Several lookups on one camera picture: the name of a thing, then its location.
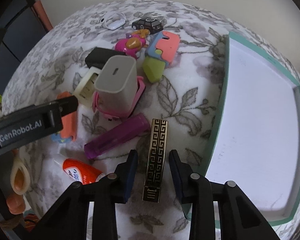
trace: metal pivot screw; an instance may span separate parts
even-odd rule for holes
[[[237,184],[233,180],[229,180],[229,181],[227,181],[227,185],[229,187],[235,187]]]
[[[73,188],[78,188],[78,187],[80,187],[80,185],[81,185],[80,181],[76,181],[76,182],[72,183]]]
[[[192,173],[190,175],[191,179],[199,179],[200,178],[200,175],[198,173]]]
[[[116,179],[118,176],[115,173],[110,173],[110,174],[108,174],[107,177],[108,177],[108,179]]]

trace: hand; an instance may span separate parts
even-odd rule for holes
[[[16,193],[12,193],[7,198],[7,206],[11,214],[18,215],[21,214],[26,209],[26,203],[23,196]]]

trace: white bottle cap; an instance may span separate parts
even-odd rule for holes
[[[61,168],[63,168],[63,163],[66,159],[67,157],[63,156],[62,154],[56,154],[53,156],[54,162]]]

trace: yellow-green block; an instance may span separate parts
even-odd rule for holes
[[[164,61],[149,56],[145,58],[142,64],[143,71],[151,83],[160,81],[165,66],[166,63]]]

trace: black toy car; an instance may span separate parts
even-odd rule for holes
[[[147,29],[150,34],[155,34],[163,30],[161,22],[150,17],[144,17],[132,23],[131,27],[134,30]]]

